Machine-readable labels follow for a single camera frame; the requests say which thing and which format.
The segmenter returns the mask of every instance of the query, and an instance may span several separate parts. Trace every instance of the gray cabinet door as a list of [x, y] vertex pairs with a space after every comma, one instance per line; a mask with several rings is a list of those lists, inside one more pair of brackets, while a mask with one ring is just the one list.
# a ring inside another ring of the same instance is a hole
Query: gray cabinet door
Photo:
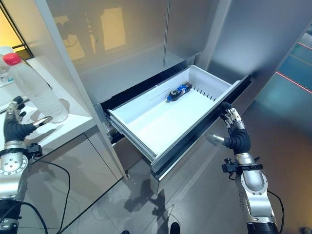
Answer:
[[168, 0], [164, 69], [204, 50], [219, 0]]
[[91, 100], [104, 102], [163, 69], [166, 0], [47, 0]]
[[[64, 227], [117, 182], [85, 134], [54, 150], [43, 160], [64, 167], [71, 176]], [[67, 174], [63, 170], [42, 162], [32, 165], [25, 201], [38, 209], [48, 228], [60, 226], [67, 188]], [[20, 227], [42, 228], [40, 220], [28, 207], [22, 206], [21, 216]]]

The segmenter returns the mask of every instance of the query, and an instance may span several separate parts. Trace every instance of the black cable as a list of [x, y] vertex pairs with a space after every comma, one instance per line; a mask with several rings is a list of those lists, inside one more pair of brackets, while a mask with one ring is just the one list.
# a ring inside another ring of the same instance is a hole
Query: black cable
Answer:
[[70, 192], [70, 174], [69, 174], [69, 172], [68, 172], [65, 168], [63, 168], [63, 167], [61, 167], [61, 166], [59, 166], [59, 165], [57, 165], [57, 164], [55, 164], [55, 163], [48, 162], [48, 161], [44, 161], [44, 160], [41, 160], [41, 159], [35, 159], [35, 158], [33, 158], [33, 160], [35, 160], [35, 161], [37, 161], [37, 162], [43, 162], [43, 163], [47, 163], [47, 164], [54, 165], [54, 166], [56, 166], [56, 167], [61, 168], [62, 170], [64, 170], [64, 171], [67, 173], [67, 175], [68, 175], [68, 190], [67, 190], [67, 195], [66, 195], [66, 200], [65, 200], [64, 210], [63, 210], [63, 217], [62, 217], [62, 221], [61, 221], [61, 223], [60, 223], [59, 230], [58, 230], [58, 232], [56, 233], [56, 234], [59, 234], [60, 231], [62, 230], [62, 227], [63, 227], [64, 217], [65, 217], [65, 212], [66, 212], [66, 207], [67, 207], [67, 200], [68, 200], [68, 195], [69, 195], [69, 192]]
[[284, 221], [285, 221], [285, 210], [284, 210], [284, 205], [283, 205], [283, 202], [282, 202], [282, 199], [276, 195], [275, 193], [267, 190], [268, 193], [276, 196], [276, 198], [279, 200], [279, 203], [281, 204], [281, 208], [282, 208], [282, 223], [281, 223], [281, 229], [279, 230], [279, 233], [282, 234], [283, 233], [283, 229], [284, 229]]
[[43, 218], [41, 217], [39, 211], [38, 211], [32, 204], [30, 204], [30, 203], [28, 203], [28, 202], [20, 202], [20, 203], [18, 203], [18, 204], [16, 204], [16, 205], [12, 206], [12, 207], [3, 215], [3, 217], [0, 219], [0, 223], [5, 219], [5, 217], [6, 217], [15, 207], [21, 206], [21, 205], [27, 205], [27, 206], [31, 207], [31, 208], [36, 212], [36, 214], [38, 215], [38, 217], [39, 217], [39, 219], [40, 219], [40, 221], [41, 221], [41, 223], [42, 223], [42, 225], [43, 225], [45, 234], [48, 234], [47, 226], [45, 225], [45, 222], [44, 222]]
[[232, 178], [232, 175], [233, 175], [233, 174], [234, 174], [233, 172], [230, 173], [230, 175], [229, 175], [229, 179], [230, 179], [230, 180], [235, 180], [235, 179]]

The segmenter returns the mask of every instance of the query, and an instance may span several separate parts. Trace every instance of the glass window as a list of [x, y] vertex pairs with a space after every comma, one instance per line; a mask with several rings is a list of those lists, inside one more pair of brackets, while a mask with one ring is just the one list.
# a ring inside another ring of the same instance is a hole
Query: glass window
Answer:
[[0, 2], [0, 8], [0, 46], [12, 47], [24, 60], [32, 58], [33, 54], [15, 27], [2, 2]]

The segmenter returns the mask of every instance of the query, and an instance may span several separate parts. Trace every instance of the red bottle cap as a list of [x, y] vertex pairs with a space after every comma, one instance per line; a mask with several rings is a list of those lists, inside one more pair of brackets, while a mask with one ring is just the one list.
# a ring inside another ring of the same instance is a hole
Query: red bottle cap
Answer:
[[2, 59], [9, 66], [13, 66], [21, 62], [19, 55], [16, 53], [9, 53], [9, 54], [3, 55]]

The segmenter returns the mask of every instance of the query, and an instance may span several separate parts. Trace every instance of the clear plastic bottle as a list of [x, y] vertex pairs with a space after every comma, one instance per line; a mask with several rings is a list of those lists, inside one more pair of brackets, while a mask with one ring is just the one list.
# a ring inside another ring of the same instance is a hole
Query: clear plastic bottle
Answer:
[[53, 117], [52, 123], [59, 123], [67, 118], [67, 110], [46, 81], [33, 68], [24, 64], [18, 54], [6, 54], [3, 61], [9, 65], [8, 73], [12, 75], [16, 86], [45, 116]]
[[0, 85], [4, 85], [13, 81], [12, 76], [7, 73], [9, 70], [8, 65], [2, 59], [3, 55], [6, 55], [12, 52], [13, 52], [13, 49], [11, 47], [0, 46]]

